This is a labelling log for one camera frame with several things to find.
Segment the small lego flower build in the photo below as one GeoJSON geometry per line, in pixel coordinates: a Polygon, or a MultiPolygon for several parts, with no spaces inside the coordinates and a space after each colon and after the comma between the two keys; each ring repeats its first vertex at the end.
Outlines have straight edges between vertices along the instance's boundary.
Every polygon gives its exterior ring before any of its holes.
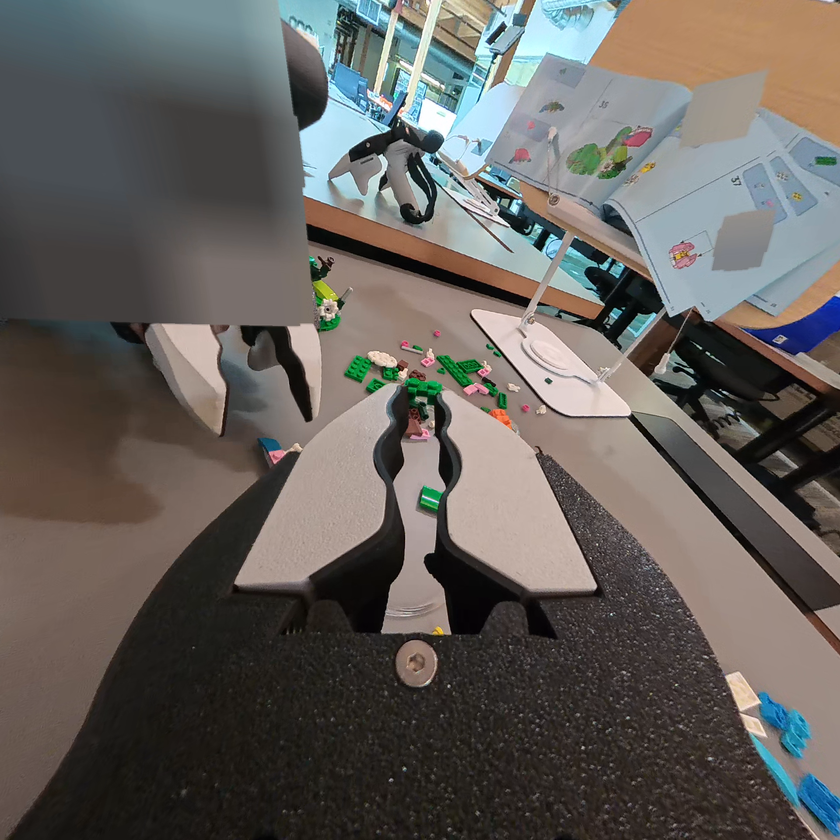
{"type": "Polygon", "coordinates": [[[342,295],[338,295],[327,283],[327,276],[334,264],[333,257],[310,256],[309,263],[315,324],[319,332],[330,332],[340,326],[342,309],[354,289],[348,287],[342,295]]]}

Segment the pile of green pink lego pieces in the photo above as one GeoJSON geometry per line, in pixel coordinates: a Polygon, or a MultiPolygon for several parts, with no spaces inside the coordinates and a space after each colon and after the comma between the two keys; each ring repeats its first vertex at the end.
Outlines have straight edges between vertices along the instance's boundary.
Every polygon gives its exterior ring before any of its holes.
{"type": "Polygon", "coordinates": [[[408,405],[408,422],[405,438],[420,442],[430,439],[435,431],[435,407],[447,387],[453,387],[462,396],[479,399],[478,407],[488,415],[489,410],[503,408],[512,420],[514,434],[520,434],[509,411],[509,395],[520,391],[514,383],[498,385],[491,375],[487,360],[468,358],[457,360],[447,353],[438,353],[419,344],[402,341],[403,355],[416,354],[413,360],[397,358],[373,350],[357,354],[344,371],[344,376],[375,393],[385,385],[399,385],[404,390],[408,405]]]}

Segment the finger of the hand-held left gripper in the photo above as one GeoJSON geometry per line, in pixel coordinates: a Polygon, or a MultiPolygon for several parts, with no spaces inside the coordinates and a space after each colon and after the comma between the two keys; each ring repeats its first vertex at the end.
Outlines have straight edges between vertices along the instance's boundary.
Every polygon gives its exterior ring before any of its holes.
{"type": "Polygon", "coordinates": [[[321,346],[314,325],[248,326],[248,367],[267,371],[277,366],[287,375],[303,420],[311,422],[319,414],[322,387],[321,346]]]}
{"type": "Polygon", "coordinates": [[[229,386],[222,346],[206,324],[154,323],[145,333],[153,361],[180,405],[218,437],[225,432],[229,386]]]}

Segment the ceiling projector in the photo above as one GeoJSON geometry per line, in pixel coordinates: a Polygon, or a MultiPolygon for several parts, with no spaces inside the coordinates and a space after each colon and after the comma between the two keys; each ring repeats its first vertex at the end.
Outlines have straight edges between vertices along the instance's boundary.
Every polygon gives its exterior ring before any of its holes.
{"type": "Polygon", "coordinates": [[[502,21],[486,37],[486,44],[493,56],[503,56],[517,44],[528,22],[527,14],[514,14],[509,21],[502,21]]]}

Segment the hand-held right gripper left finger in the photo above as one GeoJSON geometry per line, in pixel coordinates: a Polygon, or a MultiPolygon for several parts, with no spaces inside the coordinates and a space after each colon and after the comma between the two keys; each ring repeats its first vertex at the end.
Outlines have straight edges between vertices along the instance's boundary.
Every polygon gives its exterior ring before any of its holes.
{"type": "Polygon", "coordinates": [[[394,426],[399,385],[385,385],[319,431],[298,454],[235,578],[244,592],[313,593],[316,575],[385,521],[375,446],[394,426]]]}

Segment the pile of blue white lego pieces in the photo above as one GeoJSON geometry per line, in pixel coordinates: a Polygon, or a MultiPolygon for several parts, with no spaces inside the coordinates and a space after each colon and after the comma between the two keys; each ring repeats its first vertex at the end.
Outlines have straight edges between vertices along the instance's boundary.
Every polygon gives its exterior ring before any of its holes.
{"type": "Polygon", "coordinates": [[[769,730],[773,730],[782,750],[801,760],[812,740],[809,722],[798,710],[786,707],[767,692],[753,690],[742,673],[734,671],[724,678],[754,748],[785,799],[795,810],[809,814],[823,833],[838,838],[838,794],[813,773],[804,773],[796,780],[768,747],[769,730]]]}

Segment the spare hand-held gripper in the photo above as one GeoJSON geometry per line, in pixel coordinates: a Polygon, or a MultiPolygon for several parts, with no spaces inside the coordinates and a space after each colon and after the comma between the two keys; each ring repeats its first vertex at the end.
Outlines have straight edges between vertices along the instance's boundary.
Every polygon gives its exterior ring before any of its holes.
{"type": "Polygon", "coordinates": [[[349,149],[329,172],[329,180],[352,174],[361,195],[371,179],[383,172],[377,190],[390,188],[403,220],[411,225],[428,222],[434,215],[437,185],[424,163],[425,154],[435,154],[445,137],[438,131],[415,128],[396,118],[382,133],[364,139],[349,149]]]}

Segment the black office chair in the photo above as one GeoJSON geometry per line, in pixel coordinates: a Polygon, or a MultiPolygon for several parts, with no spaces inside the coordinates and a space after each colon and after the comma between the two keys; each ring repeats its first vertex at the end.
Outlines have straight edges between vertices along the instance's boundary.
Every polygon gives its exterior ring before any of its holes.
{"type": "Polygon", "coordinates": [[[632,268],[625,267],[620,276],[615,276],[603,268],[589,266],[584,275],[603,303],[599,313],[585,320],[584,325],[603,333],[616,347],[636,317],[656,315],[664,307],[655,284],[632,268]]]}
{"type": "Polygon", "coordinates": [[[701,404],[703,395],[713,392],[744,405],[776,402],[780,393],[795,383],[790,372],[706,322],[688,323],[675,344],[675,353],[679,358],[675,372],[687,374],[693,384],[682,387],[661,378],[655,382],[675,398],[677,406],[689,406],[695,421],[714,439],[719,439],[718,426],[701,404]]]}

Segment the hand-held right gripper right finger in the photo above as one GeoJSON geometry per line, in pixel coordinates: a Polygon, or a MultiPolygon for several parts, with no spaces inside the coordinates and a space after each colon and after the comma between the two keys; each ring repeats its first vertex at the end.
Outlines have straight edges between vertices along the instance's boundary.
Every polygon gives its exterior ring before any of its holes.
{"type": "Polygon", "coordinates": [[[447,597],[593,595],[597,583],[535,451],[453,391],[435,405],[438,504],[429,570],[447,597]]]}

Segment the lego instruction booklet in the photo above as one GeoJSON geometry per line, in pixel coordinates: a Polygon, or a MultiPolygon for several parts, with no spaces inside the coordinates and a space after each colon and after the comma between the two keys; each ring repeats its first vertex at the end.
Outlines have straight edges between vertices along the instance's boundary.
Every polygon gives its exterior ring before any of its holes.
{"type": "Polygon", "coordinates": [[[834,148],[759,109],[766,71],[679,84],[545,55],[490,149],[548,192],[547,134],[560,142],[559,203],[623,224],[667,311],[715,320],[838,261],[834,148]]]}

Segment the blue plastic bin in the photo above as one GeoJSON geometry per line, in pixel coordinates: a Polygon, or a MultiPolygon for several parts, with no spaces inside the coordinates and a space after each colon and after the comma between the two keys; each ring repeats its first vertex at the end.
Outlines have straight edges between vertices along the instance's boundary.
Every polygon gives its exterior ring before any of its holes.
{"type": "Polygon", "coordinates": [[[791,355],[809,353],[839,330],[839,311],[822,310],[812,315],[767,329],[745,329],[757,340],[791,355]]]}

